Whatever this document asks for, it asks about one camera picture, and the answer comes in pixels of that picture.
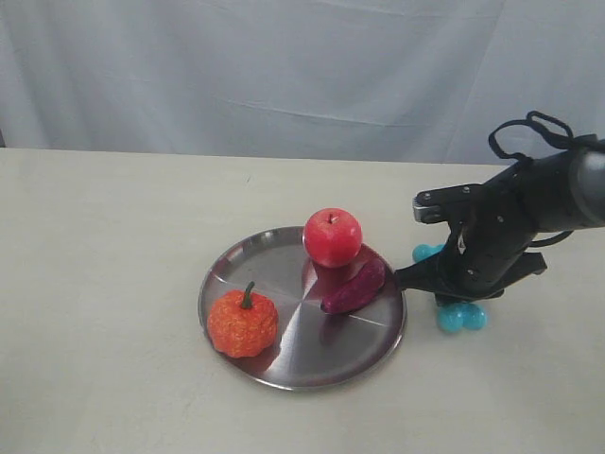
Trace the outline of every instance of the pumpkin stem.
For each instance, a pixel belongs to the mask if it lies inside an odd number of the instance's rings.
[[[254,287],[254,281],[250,282],[246,287],[246,292],[244,293],[244,299],[242,301],[242,309],[252,309],[252,287]]]

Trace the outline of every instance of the purple sweet potato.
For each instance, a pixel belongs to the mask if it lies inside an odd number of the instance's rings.
[[[328,314],[342,314],[368,305],[385,285],[386,273],[380,258],[371,259],[353,279],[323,298],[321,310]]]

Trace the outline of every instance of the tabletop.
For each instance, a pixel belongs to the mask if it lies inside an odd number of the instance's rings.
[[[199,287],[243,237],[337,206],[393,268],[445,225],[415,194],[498,166],[0,150],[0,452],[511,453],[605,449],[605,232],[445,335],[407,291],[395,353],[351,384],[258,384],[204,338]]]

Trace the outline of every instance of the white curtain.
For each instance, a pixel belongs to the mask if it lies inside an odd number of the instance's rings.
[[[10,147],[489,163],[605,136],[603,0],[3,0]],[[529,131],[504,145],[552,150]]]

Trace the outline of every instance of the orange pumpkin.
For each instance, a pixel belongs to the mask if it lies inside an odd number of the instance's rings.
[[[255,357],[275,342],[278,314],[264,295],[231,290],[218,298],[208,315],[208,335],[218,352],[231,358]]]

